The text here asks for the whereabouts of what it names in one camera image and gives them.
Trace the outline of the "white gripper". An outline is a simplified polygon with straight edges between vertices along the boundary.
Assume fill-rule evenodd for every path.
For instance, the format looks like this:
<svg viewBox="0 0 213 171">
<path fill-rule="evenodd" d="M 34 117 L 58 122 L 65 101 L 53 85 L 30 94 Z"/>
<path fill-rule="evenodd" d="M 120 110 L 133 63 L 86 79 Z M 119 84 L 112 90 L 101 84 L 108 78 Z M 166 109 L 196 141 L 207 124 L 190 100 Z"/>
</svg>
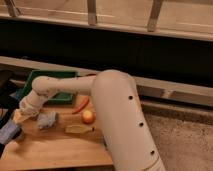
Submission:
<svg viewBox="0 0 213 171">
<path fill-rule="evenodd" d="M 24 97 L 19 103 L 19 110 L 16 110 L 13 115 L 13 121 L 16 124 L 20 124 L 25 120 L 29 119 L 30 116 L 36 116 L 42 104 L 39 101 L 29 100 L 27 97 Z"/>
</svg>

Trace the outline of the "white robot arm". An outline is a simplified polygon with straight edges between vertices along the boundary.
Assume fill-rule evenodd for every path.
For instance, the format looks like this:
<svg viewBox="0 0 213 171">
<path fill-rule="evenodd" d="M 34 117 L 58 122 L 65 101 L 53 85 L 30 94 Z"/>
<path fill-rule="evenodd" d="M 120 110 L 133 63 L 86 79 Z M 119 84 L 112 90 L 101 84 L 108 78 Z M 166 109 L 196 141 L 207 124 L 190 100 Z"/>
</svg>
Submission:
<svg viewBox="0 0 213 171">
<path fill-rule="evenodd" d="M 39 76 L 20 101 L 14 121 L 21 123 L 37 115 L 59 92 L 91 96 L 116 171 L 166 171 L 144 117 L 135 80 L 129 74 L 105 70 L 65 79 Z"/>
</svg>

